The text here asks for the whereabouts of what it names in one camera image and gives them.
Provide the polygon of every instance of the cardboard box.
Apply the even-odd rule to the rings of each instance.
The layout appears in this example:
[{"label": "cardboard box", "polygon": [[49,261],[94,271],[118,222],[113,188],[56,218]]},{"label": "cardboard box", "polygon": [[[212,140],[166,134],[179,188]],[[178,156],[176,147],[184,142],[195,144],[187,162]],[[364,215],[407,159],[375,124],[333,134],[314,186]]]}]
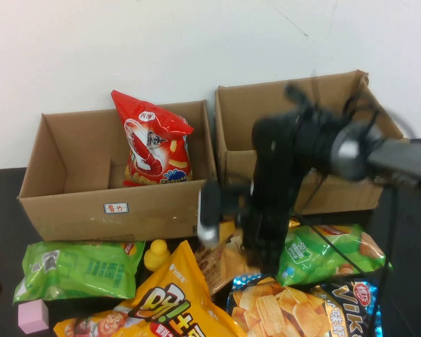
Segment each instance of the cardboard box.
[{"label": "cardboard box", "polygon": [[[377,103],[382,114],[377,124],[389,137],[402,138],[402,133],[382,109],[368,88],[368,75],[356,71],[323,77],[293,80],[307,95],[313,98],[314,87],[321,106],[341,112],[345,101],[357,90],[364,91]],[[283,94],[289,81],[253,84],[248,86],[219,87],[215,94],[215,125],[217,131],[219,178],[224,184],[250,180],[253,176],[256,153],[251,144],[253,124],[266,116],[281,114],[294,104]],[[369,112],[359,111],[355,120],[369,120]],[[320,177],[310,173],[304,180],[295,210],[301,212]],[[349,183],[328,177],[304,214],[359,211],[373,209],[377,205],[382,189],[368,181]]]},{"label": "cardboard box", "polygon": [[216,177],[206,102],[162,106],[194,127],[193,181],[121,188],[130,148],[116,110],[42,115],[19,199],[44,240],[195,235],[199,190]]}]

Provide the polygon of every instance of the snack bag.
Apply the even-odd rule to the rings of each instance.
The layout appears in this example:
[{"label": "snack bag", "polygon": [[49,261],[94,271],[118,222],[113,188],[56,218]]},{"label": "snack bag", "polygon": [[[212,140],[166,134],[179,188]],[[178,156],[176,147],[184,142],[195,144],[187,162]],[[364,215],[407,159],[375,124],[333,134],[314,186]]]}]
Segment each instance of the snack bag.
[{"label": "snack bag", "polygon": [[[367,312],[373,309],[376,289],[365,282],[353,282],[351,289],[358,291],[351,293],[346,284],[319,287],[313,290],[314,296],[282,287],[271,277],[256,277],[230,293],[227,312],[248,337],[366,336],[370,321]],[[335,292],[342,301],[322,289]]]},{"label": "snack bag", "polygon": [[332,333],[329,336],[364,337],[368,329],[375,330],[372,336],[382,336],[380,307],[374,328],[370,327],[376,302],[376,286],[362,279],[338,279],[315,286],[310,293],[326,302]]},{"label": "snack bag", "polygon": [[195,258],[204,274],[211,295],[238,275],[260,272],[259,268],[248,267],[242,255],[241,230],[236,230],[213,250],[201,246],[196,251]]},{"label": "snack bag", "polygon": [[144,242],[39,242],[27,247],[14,303],[109,296],[132,298]]},{"label": "snack bag", "polygon": [[211,302],[187,241],[138,289],[133,300],[85,319],[56,324],[58,336],[246,336]]},{"label": "snack bag", "polygon": [[112,91],[131,148],[124,185],[176,183],[192,179],[186,135],[193,128],[162,107]]},{"label": "snack bag", "polygon": [[[364,272],[385,264],[385,255],[360,225],[316,226]],[[320,282],[335,275],[353,275],[354,269],[308,226],[291,228],[281,254],[277,280],[283,286]]]}]

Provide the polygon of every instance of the shrimp chip bag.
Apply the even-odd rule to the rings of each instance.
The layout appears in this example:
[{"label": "shrimp chip bag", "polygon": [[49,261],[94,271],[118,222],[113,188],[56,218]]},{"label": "shrimp chip bag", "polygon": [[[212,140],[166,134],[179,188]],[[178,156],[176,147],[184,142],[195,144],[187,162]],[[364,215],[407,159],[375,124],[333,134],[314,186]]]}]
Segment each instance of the shrimp chip bag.
[{"label": "shrimp chip bag", "polygon": [[131,148],[124,185],[191,180],[185,138],[194,129],[186,120],[162,107],[115,90],[111,96]]},{"label": "shrimp chip bag", "polygon": [[64,337],[240,336],[246,332],[211,302],[204,276],[187,241],[113,310],[56,324]]}]

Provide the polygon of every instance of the pink block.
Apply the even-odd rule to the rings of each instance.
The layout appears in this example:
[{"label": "pink block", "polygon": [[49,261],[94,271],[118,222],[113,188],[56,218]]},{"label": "pink block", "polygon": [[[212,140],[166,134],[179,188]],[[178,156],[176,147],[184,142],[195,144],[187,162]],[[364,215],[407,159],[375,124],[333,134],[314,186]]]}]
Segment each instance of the pink block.
[{"label": "pink block", "polygon": [[26,334],[48,329],[48,308],[42,300],[19,304],[19,326]]}]

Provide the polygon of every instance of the yellow snack bag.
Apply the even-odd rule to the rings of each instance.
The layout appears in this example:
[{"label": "yellow snack bag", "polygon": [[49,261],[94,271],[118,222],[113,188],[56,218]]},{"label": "yellow snack bag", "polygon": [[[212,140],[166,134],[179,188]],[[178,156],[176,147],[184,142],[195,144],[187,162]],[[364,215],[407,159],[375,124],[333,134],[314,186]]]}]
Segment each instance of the yellow snack bag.
[{"label": "yellow snack bag", "polygon": [[59,337],[247,336],[211,302],[187,241],[138,288],[133,300],[92,317],[65,320],[54,331]]}]

